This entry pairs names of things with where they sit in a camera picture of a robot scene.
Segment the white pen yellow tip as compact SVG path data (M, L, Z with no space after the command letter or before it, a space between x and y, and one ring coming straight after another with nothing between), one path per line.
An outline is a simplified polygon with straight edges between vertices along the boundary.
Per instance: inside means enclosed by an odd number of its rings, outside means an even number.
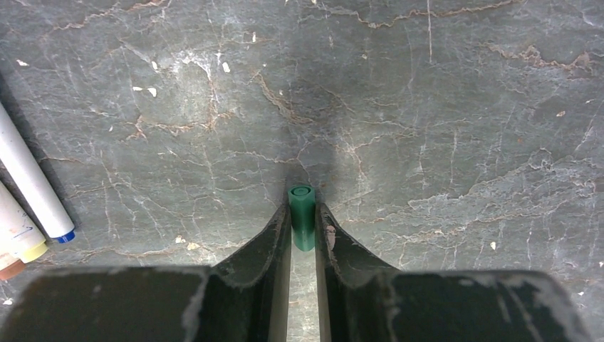
M1 183L1 246L23 263L48 251L46 238L13 195Z

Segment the green pen cap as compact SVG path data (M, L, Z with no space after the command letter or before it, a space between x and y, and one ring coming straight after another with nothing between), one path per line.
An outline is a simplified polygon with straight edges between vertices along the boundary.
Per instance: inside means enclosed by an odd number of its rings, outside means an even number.
M302 252L309 252L315 246L315 190L308 185L296 185L288 191L291 211L293 242Z

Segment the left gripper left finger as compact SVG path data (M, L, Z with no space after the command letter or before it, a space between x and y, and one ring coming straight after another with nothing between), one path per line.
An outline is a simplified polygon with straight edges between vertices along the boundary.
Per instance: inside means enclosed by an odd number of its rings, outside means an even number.
M214 266L51 269L24 290L3 341L285 341L291 213Z

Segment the white pen blue end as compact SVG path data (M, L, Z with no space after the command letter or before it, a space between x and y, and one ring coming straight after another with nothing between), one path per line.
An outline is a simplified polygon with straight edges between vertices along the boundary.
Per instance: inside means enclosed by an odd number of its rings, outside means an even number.
M5 108L1 108L1 161L47 235L61 244L75 239L74 222Z

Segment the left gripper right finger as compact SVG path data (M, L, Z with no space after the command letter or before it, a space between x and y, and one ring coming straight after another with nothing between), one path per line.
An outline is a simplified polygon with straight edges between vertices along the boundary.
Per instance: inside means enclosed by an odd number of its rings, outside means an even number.
M315 213L322 341L589 341L568 294L538 271L401 271Z

